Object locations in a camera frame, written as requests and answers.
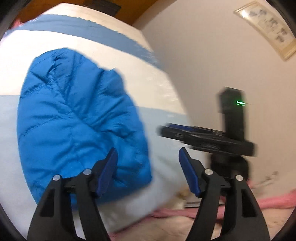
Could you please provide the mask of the wooden wardrobe cabinets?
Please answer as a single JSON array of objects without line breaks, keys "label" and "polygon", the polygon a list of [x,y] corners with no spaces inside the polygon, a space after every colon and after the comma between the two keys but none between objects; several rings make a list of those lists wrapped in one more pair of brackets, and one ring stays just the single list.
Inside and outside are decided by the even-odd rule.
[{"label": "wooden wardrobe cabinets", "polygon": [[30,1],[17,15],[22,22],[27,22],[36,18],[50,8],[61,4],[75,4],[94,9],[108,14],[132,25],[147,9],[149,9],[155,0],[129,0],[129,1],[81,1],[81,0],[36,0]]}]

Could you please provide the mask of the blue puffer jacket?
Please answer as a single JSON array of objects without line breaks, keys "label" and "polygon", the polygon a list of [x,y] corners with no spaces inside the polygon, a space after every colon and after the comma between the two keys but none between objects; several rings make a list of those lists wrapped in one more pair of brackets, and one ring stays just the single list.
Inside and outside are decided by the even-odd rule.
[{"label": "blue puffer jacket", "polygon": [[16,131],[23,174],[36,202],[54,175],[76,176],[112,148],[118,162],[100,203],[121,199],[152,180],[144,126],[121,76],[76,51],[56,49],[33,60]]}]

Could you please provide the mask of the blue and white bed sheet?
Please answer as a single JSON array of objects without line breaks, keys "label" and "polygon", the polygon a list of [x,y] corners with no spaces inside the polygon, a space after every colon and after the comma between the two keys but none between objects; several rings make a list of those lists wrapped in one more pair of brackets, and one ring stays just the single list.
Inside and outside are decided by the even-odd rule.
[{"label": "blue and white bed sheet", "polygon": [[178,161],[182,144],[160,137],[157,128],[165,123],[187,125],[187,115],[142,33],[98,11],[59,4],[8,30],[1,39],[1,205],[23,236],[37,202],[25,180],[18,148],[21,90],[33,60],[63,48],[82,54],[102,69],[116,71],[144,126],[152,180],[121,199],[98,201],[107,230],[121,230],[148,216],[186,183]]}]

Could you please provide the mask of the framed wall picture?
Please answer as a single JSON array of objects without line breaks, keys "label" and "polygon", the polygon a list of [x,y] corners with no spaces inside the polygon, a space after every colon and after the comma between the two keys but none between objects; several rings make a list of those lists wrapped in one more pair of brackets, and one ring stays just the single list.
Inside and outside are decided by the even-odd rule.
[{"label": "framed wall picture", "polygon": [[257,1],[252,1],[234,11],[257,30],[279,54],[287,61],[295,54],[295,36],[274,12]]}]

